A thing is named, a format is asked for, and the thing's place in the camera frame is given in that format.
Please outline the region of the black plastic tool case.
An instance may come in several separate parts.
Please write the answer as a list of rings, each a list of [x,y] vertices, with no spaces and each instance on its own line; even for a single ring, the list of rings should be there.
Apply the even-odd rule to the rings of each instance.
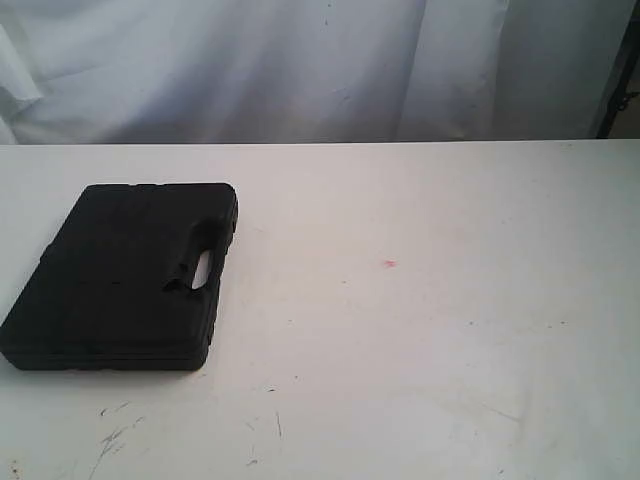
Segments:
[[[239,213],[226,183],[95,184],[1,326],[21,370],[194,371]]]

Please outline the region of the white backdrop curtain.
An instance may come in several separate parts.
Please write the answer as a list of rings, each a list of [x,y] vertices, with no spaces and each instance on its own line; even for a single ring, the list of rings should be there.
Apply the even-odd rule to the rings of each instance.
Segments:
[[[5,1],[5,144],[588,138],[629,1]]]

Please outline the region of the black backdrop stand pole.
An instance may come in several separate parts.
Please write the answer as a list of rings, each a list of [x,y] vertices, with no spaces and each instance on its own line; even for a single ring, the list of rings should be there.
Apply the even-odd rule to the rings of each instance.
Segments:
[[[639,138],[639,2],[634,6],[605,87],[598,139]]]

